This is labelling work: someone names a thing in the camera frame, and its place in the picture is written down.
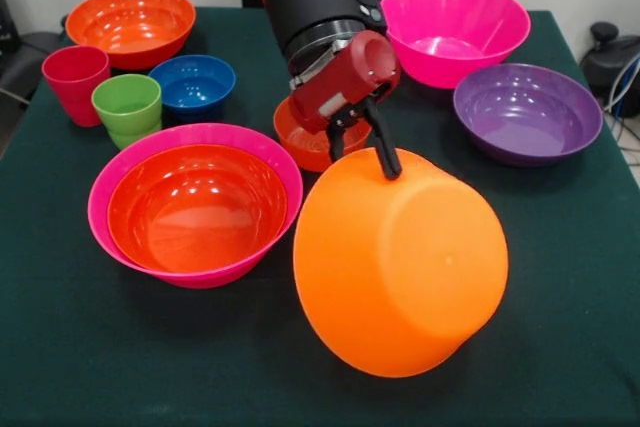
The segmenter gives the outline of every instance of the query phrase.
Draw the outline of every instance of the small orange bowl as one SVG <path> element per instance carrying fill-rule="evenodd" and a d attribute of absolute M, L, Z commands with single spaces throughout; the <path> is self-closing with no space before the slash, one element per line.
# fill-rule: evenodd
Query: small orange bowl
<path fill-rule="evenodd" d="M 141 267 L 181 274 L 239 262 L 275 238 L 285 221 L 282 181 L 243 150 L 177 147 L 133 168 L 108 207 L 118 248 Z"/>
<path fill-rule="evenodd" d="M 273 115 L 273 127 L 287 152 L 296 161 L 298 167 L 311 172 L 324 172 L 331 165 L 329 157 L 329 139 L 327 134 L 310 134 L 304 130 L 291 115 L 287 97 Z M 364 120 L 347 129 L 344 134 L 344 154 L 362 149 L 371 133 L 371 126 Z"/>
<path fill-rule="evenodd" d="M 195 20 L 189 0 L 85 0 L 66 29 L 76 44 L 109 54 L 112 67 L 144 70 L 177 54 Z"/>

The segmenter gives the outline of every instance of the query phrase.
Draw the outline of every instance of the red-orange bowl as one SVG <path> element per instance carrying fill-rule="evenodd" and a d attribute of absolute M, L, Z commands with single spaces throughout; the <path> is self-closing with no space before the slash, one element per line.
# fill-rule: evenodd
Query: red-orange bowl
<path fill-rule="evenodd" d="M 116 245 L 138 265 L 199 274 L 240 262 L 271 242 L 284 224 L 287 194 L 258 157 L 196 144 L 134 167 L 107 211 Z"/>
<path fill-rule="evenodd" d="M 189 0 L 85 0 L 66 29 L 76 44 L 109 54 L 112 67 L 144 70 L 177 54 L 195 20 Z"/>

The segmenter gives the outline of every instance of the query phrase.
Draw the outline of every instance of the green cup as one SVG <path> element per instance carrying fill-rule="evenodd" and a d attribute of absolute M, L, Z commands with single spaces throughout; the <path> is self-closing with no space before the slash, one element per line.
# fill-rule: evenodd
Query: green cup
<path fill-rule="evenodd" d="M 112 77 L 96 87 L 91 100 L 119 149 L 162 129 L 162 89 L 151 77 Z"/>

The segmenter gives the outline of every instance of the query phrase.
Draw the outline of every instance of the plastic bowl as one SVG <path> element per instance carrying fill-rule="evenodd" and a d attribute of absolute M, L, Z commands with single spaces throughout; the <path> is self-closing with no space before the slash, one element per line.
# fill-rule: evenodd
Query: plastic bowl
<path fill-rule="evenodd" d="M 183 122 L 201 122 L 219 114 L 236 85 L 231 66 L 208 55 L 169 59 L 149 77 L 162 86 L 166 109 Z"/>
<path fill-rule="evenodd" d="M 189 0 L 85 0 L 66 29 L 76 44 L 107 52 L 112 67 L 144 70 L 178 53 L 195 20 Z"/>
<path fill-rule="evenodd" d="M 298 219 L 294 274 L 311 326 L 338 357 L 381 377 L 432 369 L 489 321 L 508 255 L 487 202 L 398 149 L 389 182 L 373 149 L 340 159 Z"/>
<path fill-rule="evenodd" d="M 444 89 L 502 62 L 531 30 L 516 0 L 382 0 L 382 8 L 402 68 Z"/>
<path fill-rule="evenodd" d="M 244 150 L 186 145 L 134 167 L 108 211 L 111 237 L 135 263 L 200 273 L 267 245 L 284 224 L 287 195 L 276 172 Z"/>
<path fill-rule="evenodd" d="M 324 172 L 331 165 L 327 134 L 311 134 L 304 130 L 291 115 L 289 98 L 286 98 L 273 115 L 273 127 L 280 143 L 295 159 L 296 163 L 310 172 Z M 344 153 L 362 149 L 371 133 L 371 126 L 364 120 L 345 132 Z"/>
<path fill-rule="evenodd" d="M 250 257 L 232 265 L 198 274 L 161 272 L 132 262 L 116 246 L 108 225 L 108 205 L 120 181 L 136 165 L 165 150 L 194 144 L 235 147 L 255 155 L 270 165 L 282 181 L 287 194 L 287 215 L 280 233 Z M 100 246 L 115 260 L 157 277 L 170 284 L 192 289 L 206 289 L 232 282 L 249 272 L 269 249 L 284 235 L 298 215 L 302 204 L 302 176 L 291 156 L 269 137 L 235 125 L 191 124 L 163 130 L 139 140 L 116 155 L 96 178 L 88 202 L 91 232 Z"/>
<path fill-rule="evenodd" d="M 602 109 L 591 93 L 543 67 L 503 64 L 475 72 L 453 101 L 476 145 L 510 165 L 556 162 L 587 148 L 602 129 Z"/>

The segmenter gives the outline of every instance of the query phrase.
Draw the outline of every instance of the black device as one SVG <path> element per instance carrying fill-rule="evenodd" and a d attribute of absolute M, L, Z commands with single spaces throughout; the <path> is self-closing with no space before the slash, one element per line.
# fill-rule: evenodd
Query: black device
<path fill-rule="evenodd" d="M 606 103 L 613 83 L 625 65 L 640 53 L 640 35 L 623 35 L 609 22 L 596 22 L 591 26 L 594 46 L 582 58 L 580 68 L 589 88 Z M 634 117 L 640 113 L 640 76 L 633 81 L 624 97 L 620 117 Z"/>

